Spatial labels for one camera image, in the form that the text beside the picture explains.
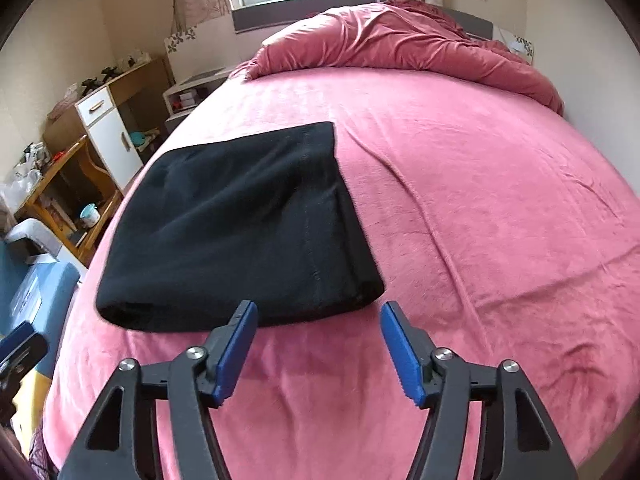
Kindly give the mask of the blue yellow storage box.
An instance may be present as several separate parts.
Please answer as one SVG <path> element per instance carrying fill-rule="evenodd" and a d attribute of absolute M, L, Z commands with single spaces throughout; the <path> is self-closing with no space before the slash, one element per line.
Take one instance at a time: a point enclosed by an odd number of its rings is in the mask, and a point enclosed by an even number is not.
<path fill-rule="evenodd" d="M 10 419 L 17 440 L 29 445 L 42 419 L 67 310 L 80 274 L 48 254 L 31 256 L 20 244 L 1 244 L 1 336 L 23 322 L 47 341 L 48 352 L 21 380 Z"/>

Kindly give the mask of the teal lidded cup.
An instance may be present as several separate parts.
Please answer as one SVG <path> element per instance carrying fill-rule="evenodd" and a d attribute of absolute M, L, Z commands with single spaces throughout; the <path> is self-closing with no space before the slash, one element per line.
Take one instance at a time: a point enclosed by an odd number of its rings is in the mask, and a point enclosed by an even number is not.
<path fill-rule="evenodd" d="M 96 204 L 88 204 L 80 212 L 79 221 L 86 229 L 92 229 L 101 219 L 98 206 Z"/>

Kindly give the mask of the black pants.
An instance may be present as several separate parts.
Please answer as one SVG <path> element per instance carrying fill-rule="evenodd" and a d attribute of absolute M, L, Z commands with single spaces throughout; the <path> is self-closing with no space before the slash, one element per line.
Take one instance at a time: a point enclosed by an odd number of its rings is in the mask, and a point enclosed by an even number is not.
<path fill-rule="evenodd" d="M 352 312 L 384 282 L 316 122 L 169 151 L 116 226 L 96 293 L 105 321 L 204 332 L 256 304 L 263 326 Z"/>

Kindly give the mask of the wooden desk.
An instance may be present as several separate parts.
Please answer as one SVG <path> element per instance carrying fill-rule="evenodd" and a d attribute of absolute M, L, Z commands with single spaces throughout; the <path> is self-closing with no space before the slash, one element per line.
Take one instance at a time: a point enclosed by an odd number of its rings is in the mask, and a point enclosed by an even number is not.
<path fill-rule="evenodd" d="M 16 213 L 17 219 L 35 218 L 44 223 L 85 266 L 122 202 L 122 192 L 96 162 L 93 152 L 89 139 L 82 136 L 67 151 L 56 154 Z M 101 214 L 92 229 L 84 228 L 79 221 L 82 208 L 88 204 L 96 204 Z"/>

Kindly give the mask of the white bedside shelf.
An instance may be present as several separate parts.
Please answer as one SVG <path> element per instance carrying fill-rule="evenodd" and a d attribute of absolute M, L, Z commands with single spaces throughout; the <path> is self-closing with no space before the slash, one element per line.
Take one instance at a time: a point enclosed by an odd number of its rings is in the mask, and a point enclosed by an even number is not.
<path fill-rule="evenodd" d="M 175 131 L 201 102 L 224 84 L 233 67 L 217 68 L 196 74 L 183 82 L 174 84 L 163 93 L 163 99 L 169 112 L 165 120 L 168 134 Z"/>

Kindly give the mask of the white drawer cabinet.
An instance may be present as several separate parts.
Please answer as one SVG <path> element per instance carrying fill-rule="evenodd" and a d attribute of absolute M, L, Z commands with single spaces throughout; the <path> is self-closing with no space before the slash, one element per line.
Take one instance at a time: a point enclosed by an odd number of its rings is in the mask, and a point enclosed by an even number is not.
<path fill-rule="evenodd" d="M 142 160 L 107 86 L 81 99 L 76 112 L 106 171 L 123 192 L 142 168 Z"/>

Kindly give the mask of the dark bed headboard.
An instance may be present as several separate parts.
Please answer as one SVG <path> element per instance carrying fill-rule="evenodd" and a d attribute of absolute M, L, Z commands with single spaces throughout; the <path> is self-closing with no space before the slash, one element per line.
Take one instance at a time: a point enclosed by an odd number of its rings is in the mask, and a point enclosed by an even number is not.
<path fill-rule="evenodd" d="M 253 30 L 288 26 L 313 16 L 380 14 L 386 9 L 401 8 L 405 14 L 409 11 L 429 15 L 433 20 L 448 21 L 464 30 L 465 35 L 478 40 L 494 39 L 494 24 L 484 18 L 478 18 L 462 11 L 428 6 L 416 0 L 277 0 L 242 6 L 233 10 L 234 31 L 252 32 Z"/>

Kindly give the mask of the pink bed sheet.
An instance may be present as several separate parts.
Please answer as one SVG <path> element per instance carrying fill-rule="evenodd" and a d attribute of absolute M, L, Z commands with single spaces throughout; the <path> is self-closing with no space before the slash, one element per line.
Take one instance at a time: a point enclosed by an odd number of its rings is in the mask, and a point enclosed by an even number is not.
<path fill-rule="evenodd" d="M 415 70 L 228 80 L 165 151 L 333 122 L 385 298 L 472 363 L 523 367 L 576 464 L 639 396 L 639 201 L 533 99 Z M 258 330 L 213 411 L 237 479 L 402 479 L 425 414 L 377 304 Z"/>

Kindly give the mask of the dark pink duvet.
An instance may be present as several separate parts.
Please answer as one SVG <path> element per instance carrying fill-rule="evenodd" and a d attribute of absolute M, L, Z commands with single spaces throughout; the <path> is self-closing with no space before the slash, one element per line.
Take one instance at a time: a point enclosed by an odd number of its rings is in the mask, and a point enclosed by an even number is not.
<path fill-rule="evenodd" d="M 498 40 L 465 35 L 456 23 L 401 8 L 380 14 L 313 16 L 262 42 L 233 72 L 246 80 L 321 67 L 427 70 L 527 96 L 556 114 L 552 82 Z"/>

